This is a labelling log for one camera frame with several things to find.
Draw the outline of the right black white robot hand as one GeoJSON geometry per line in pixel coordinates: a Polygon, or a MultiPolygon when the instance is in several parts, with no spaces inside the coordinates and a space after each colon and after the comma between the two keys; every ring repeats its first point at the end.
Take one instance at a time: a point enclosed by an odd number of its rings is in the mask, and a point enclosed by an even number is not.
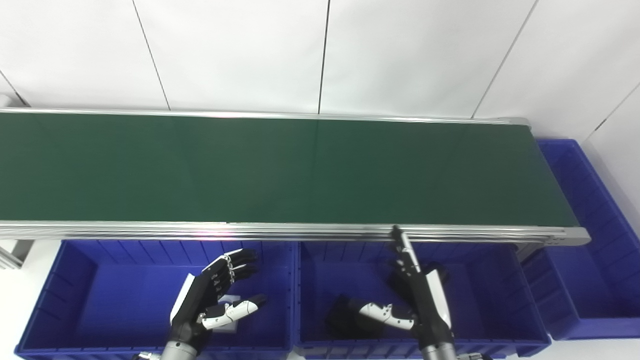
{"type": "Polygon", "coordinates": [[[409,331],[417,339],[421,351],[451,350],[454,335],[439,269],[436,266],[422,268],[409,236],[400,226],[392,226],[390,238],[391,250],[397,257],[392,263],[393,272],[388,284],[408,308],[374,301],[361,304],[352,301],[351,307],[359,315],[382,325],[409,331]]]}

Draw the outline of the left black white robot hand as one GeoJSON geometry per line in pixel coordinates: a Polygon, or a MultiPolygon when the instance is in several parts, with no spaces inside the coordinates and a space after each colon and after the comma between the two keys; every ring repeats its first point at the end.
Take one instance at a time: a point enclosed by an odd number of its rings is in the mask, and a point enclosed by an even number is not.
{"type": "Polygon", "coordinates": [[[231,285],[253,276],[258,253],[251,248],[228,251],[198,275],[189,273],[170,312],[170,342],[202,350],[215,329],[240,321],[263,307],[265,294],[221,301],[231,285]]]}

